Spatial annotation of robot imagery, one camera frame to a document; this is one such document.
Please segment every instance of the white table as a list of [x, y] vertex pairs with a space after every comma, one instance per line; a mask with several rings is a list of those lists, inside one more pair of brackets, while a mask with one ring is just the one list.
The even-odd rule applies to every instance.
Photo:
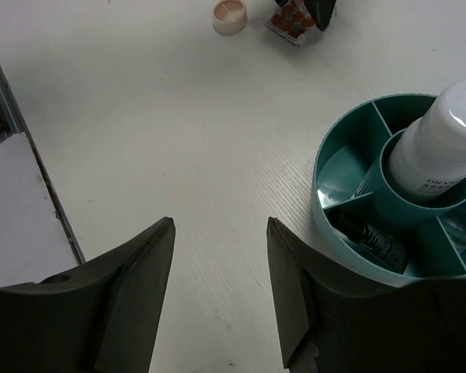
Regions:
[[315, 45], [214, 0], [0, 0], [0, 62], [87, 259], [164, 215], [176, 251], [152, 373], [281, 372], [266, 255], [311, 223], [312, 166], [348, 109], [466, 77], [466, 0], [339, 0]]

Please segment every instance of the green plastic container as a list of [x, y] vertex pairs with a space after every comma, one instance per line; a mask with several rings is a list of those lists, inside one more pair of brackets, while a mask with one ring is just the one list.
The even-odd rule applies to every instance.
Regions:
[[[403, 130], [422, 117], [435, 98], [393, 95], [354, 108], [327, 133], [316, 158], [312, 210], [318, 230], [341, 264], [384, 284], [466, 276], [466, 256], [457, 252], [438, 218], [466, 202], [466, 179], [423, 207], [400, 197], [383, 167]], [[326, 217], [335, 207], [400, 238], [410, 255], [404, 274], [391, 272], [339, 234]]]

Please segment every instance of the central cup of organizer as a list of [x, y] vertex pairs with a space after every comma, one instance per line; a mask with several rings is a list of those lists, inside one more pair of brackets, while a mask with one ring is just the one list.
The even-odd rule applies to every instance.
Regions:
[[373, 221], [386, 232], [414, 228], [466, 202], [466, 179], [427, 206], [414, 204], [399, 194], [388, 171], [388, 158], [404, 131], [394, 134], [384, 144], [355, 193], [358, 197], [374, 192]]

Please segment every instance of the eyeshadow palette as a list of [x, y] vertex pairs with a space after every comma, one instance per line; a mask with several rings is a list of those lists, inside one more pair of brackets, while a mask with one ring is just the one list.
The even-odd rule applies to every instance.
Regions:
[[264, 19], [264, 24], [297, 47], [306, 41], [309, 34], [318, 32], [303, 0], [291, 0], [277, 7]]

